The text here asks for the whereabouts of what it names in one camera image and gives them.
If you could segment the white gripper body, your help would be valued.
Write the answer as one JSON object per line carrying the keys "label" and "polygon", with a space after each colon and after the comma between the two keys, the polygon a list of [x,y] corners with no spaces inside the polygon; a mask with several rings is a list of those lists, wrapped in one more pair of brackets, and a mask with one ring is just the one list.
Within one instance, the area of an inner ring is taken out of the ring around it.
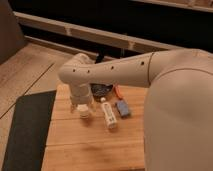
{"label": "white gripper body", "polygon": [[89,84],[69,85],[70,100],[74,109],[79,105],[91,105],[93,96]]}

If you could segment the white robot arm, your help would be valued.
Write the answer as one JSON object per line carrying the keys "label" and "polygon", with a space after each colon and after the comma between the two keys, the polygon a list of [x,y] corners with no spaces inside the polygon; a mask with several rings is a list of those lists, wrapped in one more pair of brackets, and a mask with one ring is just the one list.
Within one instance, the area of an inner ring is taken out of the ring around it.
{"label": "white robot arm", "polygon": [[76,105],[91,101],[91,83],[146,87],[146,171],[213,171],[213,53],[184,48],[97,64],[79,53],[59,78]]}

